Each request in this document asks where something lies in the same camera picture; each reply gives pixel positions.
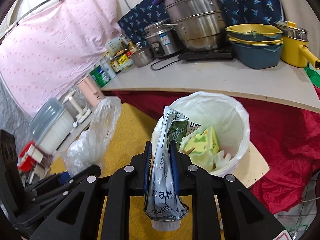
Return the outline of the green silver foil pouch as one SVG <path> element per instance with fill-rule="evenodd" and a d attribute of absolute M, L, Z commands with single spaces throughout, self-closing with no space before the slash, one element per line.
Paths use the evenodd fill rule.
<path fill-rule="evenodd" d="M 181 140 L 198 128 L 200 125 L 189 121 L 185 115 L 164 107 L 144 207 L 155 230 L 175 231 L 188 214 L 189 207 L 178 196 L 180 179 L 178 159 L 174 154 L 179 150 Z"/>

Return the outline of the small steel pot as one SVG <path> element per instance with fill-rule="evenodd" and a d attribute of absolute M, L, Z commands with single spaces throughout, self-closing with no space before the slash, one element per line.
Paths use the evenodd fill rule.
<path fill-rule="evenodd" d="M 155 56 L 149 46 L 138 48 L 132 55 L 131 59 L 136 67 L 144 67 L 150 64 Z"/>

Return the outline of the white bottle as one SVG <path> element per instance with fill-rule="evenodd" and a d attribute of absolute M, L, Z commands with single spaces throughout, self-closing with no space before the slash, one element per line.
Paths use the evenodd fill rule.
<path fill-rule="evenodd" d="M 108 61 L 106 59 L 101 59 L 100 62 L 104 68 L 104 71 L 110 77 L 110 79 L 114 79 L 117 76 L 117 74 L 113 70 L 113 68 L 109 65 Z"/>

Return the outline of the pink electric kettle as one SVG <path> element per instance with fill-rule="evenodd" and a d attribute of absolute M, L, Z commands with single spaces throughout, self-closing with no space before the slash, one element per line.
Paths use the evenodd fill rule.
<path fill-rule="evenodd" d="M 95 83 L 90 75 L 81 79 L 77 83 L 77 87 L 81 90 L 82 94 L 92 106 L 97 106 L 104 97 L 100 87 Z"/>

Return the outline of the white lined trash bin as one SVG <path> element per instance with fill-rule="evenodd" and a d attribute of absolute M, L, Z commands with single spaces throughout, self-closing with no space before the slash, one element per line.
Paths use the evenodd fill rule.
<path fill-rule="evenodd" d="M 244 106 L 230 96 L 200 91 L 179 98 L 168 107 L 200 125 L 200 128 L 181 140 L 180 149 L 184 148 L 191 137 L 213 126 L 220 150 L 230 154 L 231 159 L 209 174 L 224 177 L 233 173 L 249 146 L 251 129 L 249 114 Z"/>

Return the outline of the yellow patterned tablecloth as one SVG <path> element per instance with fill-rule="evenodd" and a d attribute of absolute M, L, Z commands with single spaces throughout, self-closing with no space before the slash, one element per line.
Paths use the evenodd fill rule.
<path fill-rule="evenodd" d="M 114 174 L 128 165 L 134 155 L 144 152 L 157 121 L 127 103 L 122 104 L 116 130 L 104 156 L 102 176 Z M 153 229 L 151 220 L 143 212 L 144 198 L 130 198 L 130 239 L 192 239 L 192 213 L 182 220 L 176 231 Z"/>

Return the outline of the red cloth under counter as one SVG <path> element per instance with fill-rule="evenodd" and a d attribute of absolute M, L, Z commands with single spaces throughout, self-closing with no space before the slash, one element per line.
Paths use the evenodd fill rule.
<path fill-rule="evenodd" d="M 159 119 L 163 106 L 169 106 L 178 98 L 190 93 L 152 91 L 114 91 L 106 95 L 118 96 L 151 118 Z M 236 98 L 249 113 L 251 142 L 264 157 L 270 170 L 251 189 L 265 207 L 273 214 L 289 211 L 302 201 L 303 191 L 314 173 L 319 171 L 319 114 L 300 108 L 272 102 Z M 145 142 L 134 143 L 139 133 L 131 132 L 129 142 L 120 139 L 120 144 L 129 146 L 129 157 L 107 157 L 105 176 L 130 162 L 131 156 L 144 148 Z"/>

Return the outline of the blue patterned cloth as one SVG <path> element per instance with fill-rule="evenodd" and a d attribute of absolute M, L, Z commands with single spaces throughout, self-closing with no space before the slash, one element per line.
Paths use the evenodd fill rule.
<path fill-rule="evenodd" d="M 153 4 L 154 0 L 142 0 L 119 21 L 121 29 L 134 42 L 146 46 L 144 28 L 159 20 L 169 18 L 164 4 Z M 227 25 L 260 23 L 274 25 L 284 19 L 280 0 L 222 0 L 226 11 Z"/>

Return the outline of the white glass electric kettle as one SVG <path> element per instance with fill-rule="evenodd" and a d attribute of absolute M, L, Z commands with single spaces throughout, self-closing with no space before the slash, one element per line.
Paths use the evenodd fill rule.
<path fill-rule="evenodd" d="M 62 101 L 62 104 L 66 104 L 70 102 L 73 108 L 77 111 L 76 120 L 73 122 L 73 127 L 77 128 L 79 124 L 83 123 L 92 113 L 91 109 L 86 105 L 84 108 L 81 108 L 80 105 L 74 98 L 75 90 L 71 91 L 69 94 L 65 96 Z"/>

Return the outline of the blue yellow stacked basins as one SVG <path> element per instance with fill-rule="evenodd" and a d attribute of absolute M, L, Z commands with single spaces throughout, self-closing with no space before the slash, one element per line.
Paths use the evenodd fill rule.
<path fill-rule="evenodd" d="M 252 69 L 275 67 L 284 45 L 283 32 L 269 24 L 238 24 L 226 28 L 236 57 Z"/>

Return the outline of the yellow green snack bag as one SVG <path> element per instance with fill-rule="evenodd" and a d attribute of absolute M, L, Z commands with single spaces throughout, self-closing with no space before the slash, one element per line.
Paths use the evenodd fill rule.
<path fill-rule="evenodd" d="M 180 151 L 189 156 L 192 164 L 211 172 L 215 165 L 214 156 L 220 149 L 214 127 L 209 126 L 202 133 L 197 133 L 183 141 Z"/>

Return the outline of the black induction cooktop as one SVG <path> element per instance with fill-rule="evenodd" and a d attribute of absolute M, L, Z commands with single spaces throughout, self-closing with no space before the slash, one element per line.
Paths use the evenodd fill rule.
<path fill-rule="evenodd" d="M 209 60 L 226 60 L 234 59 L 234 53 L 231 48 L 217 49 L 211 51 L 186 51 L 178 55 L 178 59 L 182 61 L 209 61 Z"/>

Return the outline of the large steel steamer pot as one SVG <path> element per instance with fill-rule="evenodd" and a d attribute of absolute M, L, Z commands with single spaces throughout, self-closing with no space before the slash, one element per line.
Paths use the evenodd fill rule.
<path fill-rule="evenodd" d="M 180 39 L 190 51 L 210 51 L 226 43 L 222 0 L 164 0 Z"/>

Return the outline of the green tin can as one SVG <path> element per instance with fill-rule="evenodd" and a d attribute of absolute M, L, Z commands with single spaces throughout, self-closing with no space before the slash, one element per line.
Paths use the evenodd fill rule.
<path fill-rule="evenodd" d="M 94 66 L 94 68 L 89 72 L 89 74 L 100 88 L 103 88 L 111 80 L 111 78 L 108 74 L 106 74 L 101 65 Z"/>

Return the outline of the steel rice cooker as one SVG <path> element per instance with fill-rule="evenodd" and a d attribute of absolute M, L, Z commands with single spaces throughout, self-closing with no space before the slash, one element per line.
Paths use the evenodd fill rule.
<path fill-rule="evenodd" d="M 185 49 L 169 18 L 146 26 L 144 33 L 157 59 L 174 56 Z"/>

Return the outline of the yellow electric saucepan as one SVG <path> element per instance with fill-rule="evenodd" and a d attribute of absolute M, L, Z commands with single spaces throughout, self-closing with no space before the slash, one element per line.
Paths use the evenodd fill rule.
<path fill-rule="evenodd" d="M 319 69 L 319 59 L 309 50 L 308 31 L 290 21 L 277 21 L 275 24 L 283 32 L 280 59 L 297 68 L 304 68 L 310 63 Z"/>

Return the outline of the red plastic basin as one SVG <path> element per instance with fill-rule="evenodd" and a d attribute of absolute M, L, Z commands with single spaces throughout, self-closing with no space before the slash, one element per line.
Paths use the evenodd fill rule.
<path fill-rule="evenodd" d="M 23 150 L 21 150 L 17 165 L 20 171 L 29 172 L 35 165 L 36 161 L 28 154 L 29 148 L 34 146 L 34 144 L 35 142 L 30 141 L 24 146 Z"/>

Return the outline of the green cloth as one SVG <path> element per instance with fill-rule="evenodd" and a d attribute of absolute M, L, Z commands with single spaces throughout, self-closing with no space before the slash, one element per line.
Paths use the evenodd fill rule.
<path fill-rule="evenodd" d="M 317 87 L 318 89 L 320 89 L 320 75 L 319 75 L 319 70 L 315 70 L 315 68 L 308 63 L 305 67 L 304 70 L 307 74 L 307 76 L 309 77 L 311 83 Z"/>

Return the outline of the yellow seasoning packet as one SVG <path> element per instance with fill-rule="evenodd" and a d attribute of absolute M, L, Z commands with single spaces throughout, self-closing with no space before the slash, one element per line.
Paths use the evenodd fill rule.
<path fill-rule="evenodd" d="M 120 66 L 124 65 L 127 61 L 129 61 L 129 57 L 126 54 L 119 55 L 117 58 L 118 64 Z"/>

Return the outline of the clear plastic bag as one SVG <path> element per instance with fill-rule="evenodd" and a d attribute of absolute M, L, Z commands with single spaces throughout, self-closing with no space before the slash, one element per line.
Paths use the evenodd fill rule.
<path fill-rule="evenodd" d="M 81 132 L 67 151 L 61 154 L 63 164 L 71 177 L 92 165 L 105 168 L 104 157 L 121 115 L 122 103 L 117 96 L 106 96 L 93 112 L 88 130 Z"/>

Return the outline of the pink dotted curtain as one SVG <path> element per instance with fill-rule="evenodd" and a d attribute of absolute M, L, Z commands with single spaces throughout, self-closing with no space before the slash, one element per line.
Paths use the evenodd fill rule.
<path fill-rule="evenodd" d="M 63 0 L 4 39 L 1 78 L 22 111 L 34 116 L 87 74 L 120 32 L 117 0 Z"/>

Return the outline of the white dish rack grey lid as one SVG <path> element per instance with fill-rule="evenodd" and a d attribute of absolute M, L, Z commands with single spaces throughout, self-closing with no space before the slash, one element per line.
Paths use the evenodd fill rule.
<path fill-rule="evenodd" d="M 50 98 L 29 124 L 35 145 L 43 152 L 54 155 L 73 129 L 74 119 L 61 102 Z"/>

